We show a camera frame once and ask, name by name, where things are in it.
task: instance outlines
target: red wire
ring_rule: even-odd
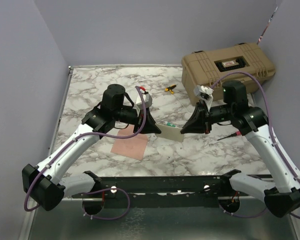
[[[105,203],[105,192],[103,191],[102,192],[102,204],[104,204]]]
[[[235,196],[237,196],[237,194],[238,194],[238,191],[235,192],[234,196],[233,196],[232,199],[231,199],[231,202],[234,201],[234,198],[235,198]]]

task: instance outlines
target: cardboard piece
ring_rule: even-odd
[[[133,134],[134,126],[129,125],[126,129],[118,132],[117,136],[129,136]],[[138,134],[128,139],[116,139],[111,149],[111,153],[132,159],[142,160],[146,150],[148,137],[145,134]]]
[[[157,137],[180,143],[184,141],[185,135],[180,133],[182,128],[157,123],[155,125],[161,130],[160,134],[155,134]]]

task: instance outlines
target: metal floor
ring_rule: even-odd
[[[296,240],[289,216],[270,213],[253,219],[224,214],[219,208],[132,208],[113,221],[83,217],[80,200],[62,201],[57,208],[35,213],[29,240]],[[238,214],[251,215],[264,208],[255,199],[242,199]],[[104,209],[104,217],[123,209]]]

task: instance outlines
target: small object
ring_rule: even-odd
[[[214,96],[212,95],[213,92],[214,90],[208,86],[197,85],[193,89],[194,95],[205,102],[208,110],[210,110],[212,102],[214,101]]]
[[[111,188],[113,189],[113,190],[111,189],[111,192],[113,194],[115,194],[117,192],[117,187],[116,186],[112,186]]]
[[[144,94],[142,95],[142,97],[144,99],[145,107],[146,108],[151,107],[151,105],[152,105],[152,97],[151,97],[151,95],[147,91],[145,91]],[[141,98],[140,98],[139,95],[136,97],[135,106],[136,106],[136,109],[137,109],[137,113],[139,115],[139,112],[143,109]]]
[[[176,125],[172,124],[171,122],[168,122],[166,125],[169,126],[169,127],[173,127],[173,128],[176,127]]]
[[[174,94],[175,92],[172,91],[172,89],[174,89],[177,85],[176,84],[172,84],[171,86],[168,86],[164,89],[165,92],[170,91],[171,94]]]
[[[204,190],[205,192],[210,191],[210,186],[209,186],[209,185],[204,185],[203,190]]]
[[[222,139],[231,138],[231,137],[236,137],[236,136],[241,136],[241,132],[240,132],[240,131],[236,131],[235,133],[232,133],[232,134],[229,135],[229,136],[225,136],[225,137],[223,137],[223,138],[220,138],[220,139],[218,139],[217,141],[222,140]]]

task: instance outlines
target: screwdriver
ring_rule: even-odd
[[[232,133],[232,134],[230,134],[229,136],[225,136],[225,137],[223,137],[223,138],[220,138],[220,139],[218,139],[217,141],[222,140],[222,139],[227,139],[227,138],[236,137],[236,136],[241,136],[241,132],[240,132],[240,131],[236,131],[235,133]]]
[[[175,92],[172,91],[172,89],[174,89],[177,85],[176,84],[172,84],[171,86],[168,86],[164,89],[165,92],[170,91],[171,94],[174,94]]]

